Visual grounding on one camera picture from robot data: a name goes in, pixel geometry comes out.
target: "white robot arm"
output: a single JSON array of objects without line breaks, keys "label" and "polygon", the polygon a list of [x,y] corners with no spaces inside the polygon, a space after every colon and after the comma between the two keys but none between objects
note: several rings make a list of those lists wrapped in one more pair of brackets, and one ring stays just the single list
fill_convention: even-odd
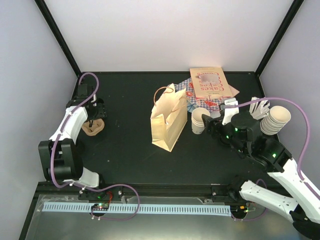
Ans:
[{"label": "white robot arm", "polygon": [[[238,105],[235,98],[225,105]],[[260,130],[260,122],[250,113],[239,108],[225,108],[224,115],[212,119],[202,115],[206,132],[226,145],[231,146],[241,157],[258,163],[262,170],[280,183],[291,197],[283,196],[263,188],[250,180],[240,179],[232,185],[232,195],[260,204],[289,220],[304,236],[320,239],[320,195],[319,189],[303,174],[301,180],[297,163],[290,152],[277,140],[266,138]]]},{"label": "white robot arm", "polygon": [[81,186],[97,188],[101,182],[101,176],[83,166],[78,154],[76,142],[82,125],[86,121],[105,118],[104,102],[97,99],[94,94],[90,101],[83,103],[84,99],[92,96],[93,88],[87,84],[81,84],[77,93],[67,104],[64,118],[56,132],[47,141],[41,141],[38,146],[44,177],[52,180],[51,157],[54,155],[54,176],[58,181],[65,183],[79,183]]}]

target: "paper cup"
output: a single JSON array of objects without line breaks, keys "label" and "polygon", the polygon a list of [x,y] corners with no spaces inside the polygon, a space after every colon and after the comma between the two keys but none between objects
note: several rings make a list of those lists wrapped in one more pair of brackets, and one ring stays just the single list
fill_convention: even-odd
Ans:
[{"label": "paper cup", "polygon": [[269,116],[272,121],[279,124],[286,124],[291,119],[291,113],[283,106],[273,106],[270,109]]},{"label": "paper cup", "polygon": [[202,120],[202,114],[210,116],[210,112],[203,107],[198,107],[192,111],[191,127],[194,134],[201,134],[205,130],[205,124]]},{"label": "paper cup", "polygon": [[275,135],[275,134],[278,133],[278,132],[274,132],[274,131],[267,130],[267,129],[264,127],[262,121],[260,122],[260,129],[261,129],[261,132],[263,132],[265,135],[269,135],[269,136],[272,136],[272,135]]},{"label": "paper cup", "polygon": [[262,122],[261,125],[264,128],[264,130],[269,131],[269,132],[273,132],[273,133],[278,133],[282,129],[282,127],[276,128],[276,127],[273,127],[273,126],[269,126],[265,122]]},{"label": "paper cup", "polygon": [[271,123],[271,122],[268,121],[268,119],[265,119],[265,120],[263,121],[263,124],[264,124],[265,127],[271,128],[271,129],[273,129],[274,131],[275,131],[275,130],[282,129],[282,128],[285,126],[285,124],[284,124],[284,125],[277,125],[277,124]]},{"label": "paper cup", "polygon": [[260,123],[261,131],[266,135],[277,134],[291,119],[290,112],[282,106],[274,106],[271,110]]},{"label": "paper cup", "polygon": [[265,122],[268,122],[271,126],[275,126],[275,127],[283,127],[284,125],[286,125],[287,123],[278,123],[275,122],[275,120],[273,120],[269,114],[265,117]]},{"label": "paper cup", "polygon": [[219,76],[217,74],[205,73],[199,76],[202,82],[211,83],[213,85],[219,83]]}]

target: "paper bag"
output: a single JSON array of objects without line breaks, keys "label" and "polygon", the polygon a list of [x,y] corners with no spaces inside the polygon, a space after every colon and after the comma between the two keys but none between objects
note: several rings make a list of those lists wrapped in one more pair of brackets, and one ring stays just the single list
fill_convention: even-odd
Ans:
[{"label": "paper bag", "polygon": [[[156,101],[160,89],[165,91]],[[171,152],[187,123],[186,89],[176,92],[173,83],[161,87],[155,92],[153,102],[150,118],[152,143]]]}]

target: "black table surface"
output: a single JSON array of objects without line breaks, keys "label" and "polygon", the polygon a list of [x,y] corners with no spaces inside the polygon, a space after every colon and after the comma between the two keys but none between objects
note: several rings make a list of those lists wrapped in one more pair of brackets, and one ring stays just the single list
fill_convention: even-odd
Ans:
[{"label": "black table surface", "polygon": [[[188,72],[97,73],[97,96],[105,103],[108,117],[96,136],[80,131],[85,145],[84,166],[102,174],[107,183],[126,184],[229,184],[235,175],[268,185],[279,185],[247,159],[209,135],[191,130],[191,114],[175,144],[168,152],[152,144],[150,116],[155,91],[190,77]],[[239,103],[263,97],[253,72],[226,72],[228,83],[238,89]],[[94,83],[91,76],[84,82]]]}]

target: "white paper cup stack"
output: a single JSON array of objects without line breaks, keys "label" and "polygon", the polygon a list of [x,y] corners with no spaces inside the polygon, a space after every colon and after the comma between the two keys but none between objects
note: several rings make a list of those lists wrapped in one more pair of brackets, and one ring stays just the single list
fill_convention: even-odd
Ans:
[{"label": "white paper cup stack", "polygon": [[204,124],[204,121],[202,120],[202,114],[210,116],[210,112],[203,107],[198,107],[192,111],[191,127],[192,127],[192,132],[194,134],[201,134],[205,130],[205,124]]},{"label": "white paper cup stack", "polygon": [[261,121],[261,131],[266,135],[277,134],[291,119],[291,113],[283,106],[274,106]]}]

